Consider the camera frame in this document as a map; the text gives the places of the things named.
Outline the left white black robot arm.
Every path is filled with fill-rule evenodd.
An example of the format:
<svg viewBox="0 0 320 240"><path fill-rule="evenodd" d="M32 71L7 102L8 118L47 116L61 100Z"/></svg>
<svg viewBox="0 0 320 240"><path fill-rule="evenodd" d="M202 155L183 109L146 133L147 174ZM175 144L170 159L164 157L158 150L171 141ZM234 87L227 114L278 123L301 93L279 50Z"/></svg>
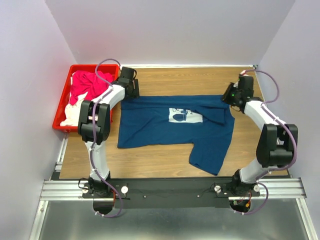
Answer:
<svg viewBox="0 0 320 240"><path fill-rule="evenodd" d="M78 134L89 156L90 175L82 187L84 194L107 197L114 190L107 182L110 169L106 160L106 140L111 130L111 110L121 101L140 96L137 71L122 66L116 80L107 83L107 90L93 100L85 100L80 107Z"/></svg>

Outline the blue printed t shirt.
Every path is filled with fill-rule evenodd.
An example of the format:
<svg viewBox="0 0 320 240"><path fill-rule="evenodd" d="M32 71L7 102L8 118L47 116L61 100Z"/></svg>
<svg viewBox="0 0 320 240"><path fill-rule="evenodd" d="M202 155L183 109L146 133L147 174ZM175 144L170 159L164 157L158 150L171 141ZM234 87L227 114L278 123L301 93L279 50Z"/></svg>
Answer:
<svg viewBox="0 0 320 240"><path fill-rule="evenodd" d="M235 124L220 95L141 96L120 106L118 148L193 144L189 163L218 175Z"/></svg>

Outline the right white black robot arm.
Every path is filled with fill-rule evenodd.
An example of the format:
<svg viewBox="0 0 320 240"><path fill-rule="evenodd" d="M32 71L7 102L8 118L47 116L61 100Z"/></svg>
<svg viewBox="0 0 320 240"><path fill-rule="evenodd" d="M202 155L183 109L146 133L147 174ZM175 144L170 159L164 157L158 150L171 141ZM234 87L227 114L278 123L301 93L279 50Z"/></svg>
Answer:
<svg viewBox="0 0 320 240"><path fill-rule="evenodd" d="M230 83L221 98L231 107L239 108L261 131L255 159L221 186L224 194L233 196L244 196L268 173L290 168L298 152L298 127L285 123L267 108L266 101L254 96L254 78L247 73L242 71L238 81Z"/></svg>

